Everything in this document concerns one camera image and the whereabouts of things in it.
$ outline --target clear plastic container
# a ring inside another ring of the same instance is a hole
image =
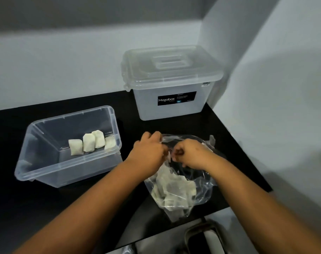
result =
[[[142,120],[200,112],[223,77],[218,62],[198,45],[129,50],[121,67]]]
[[[116,146],[71,156],[69,139],[100,130],[114,136]],[[18,180],[38,180],[61,187],[112,170],[122,162],[122,147],[115,112],[110,106],[83,110],[31,123],[16,165]]]

